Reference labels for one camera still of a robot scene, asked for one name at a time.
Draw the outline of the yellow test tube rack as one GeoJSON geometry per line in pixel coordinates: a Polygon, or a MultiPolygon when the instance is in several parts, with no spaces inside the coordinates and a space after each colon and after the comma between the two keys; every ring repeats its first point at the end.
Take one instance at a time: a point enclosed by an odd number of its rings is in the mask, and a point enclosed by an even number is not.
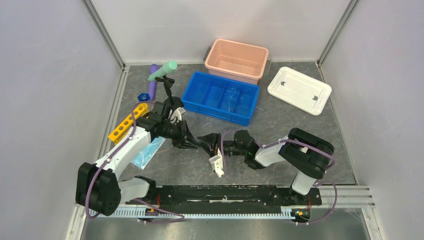
{"type": "Polygon", "coordinates": [[[133,112],[130,113],[109,135],[108,139],[111,140],[114,144],[118,144],[124,136],[130,130],[130,127],[134,123],[133,116],[137,120],[139,117],[142,117],[149,112],[149,107],[146,103],[140,103],[137,107],[134,108],[133,112]]]}

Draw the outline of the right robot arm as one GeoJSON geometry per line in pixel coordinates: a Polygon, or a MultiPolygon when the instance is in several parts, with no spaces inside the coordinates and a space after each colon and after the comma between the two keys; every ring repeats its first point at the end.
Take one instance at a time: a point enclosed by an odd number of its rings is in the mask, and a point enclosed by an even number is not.
{"type": "Polygon", "coordinates": [[[224,140],[224,137],[220,133],[211,133],[201,140],[218,177],[226,174],[225,157],[243,156],[244,163],[253,170],[288,162],[297,169],[288,191],[289,199],[295,204],[306,201],[316,181],[336,163],[335,148],[331,143],[297,127],[292,128],[287,136],[266,145],[259,144],[247,130],[235,131],[233,140],[224,140]]]}

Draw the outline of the blue funnel with stem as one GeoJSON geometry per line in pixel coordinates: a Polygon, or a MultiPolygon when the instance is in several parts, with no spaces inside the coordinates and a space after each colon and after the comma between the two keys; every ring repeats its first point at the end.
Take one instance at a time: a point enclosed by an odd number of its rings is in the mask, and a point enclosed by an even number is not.
{"type": "Polygon", "coordinates": [[[148,93],[141,93],[137,96],[139,102],[149,102],[151,97],[148,93]]]}

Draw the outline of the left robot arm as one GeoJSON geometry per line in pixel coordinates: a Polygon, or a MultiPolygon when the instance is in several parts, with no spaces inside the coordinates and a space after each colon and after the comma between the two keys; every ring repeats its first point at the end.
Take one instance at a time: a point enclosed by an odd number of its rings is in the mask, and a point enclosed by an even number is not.
{"type": "Polygon", "coordinates": [[[94,163],[84,162],[78,169],[75,201],[85,207],[89,219],[98,215],[110,216],[120,204],[142,200],[153,203],[157,198],[155,181],[135,176],[119,181],[123,170],[135,156],[154,139],[170,139],[178,149],[197,149],[200,142],[192,135],[185,120],[170,118],[171,107],[155,102],[153,110],[139,117],[139,103],[134,105],[131,127],[125,137],[94,163]]]}

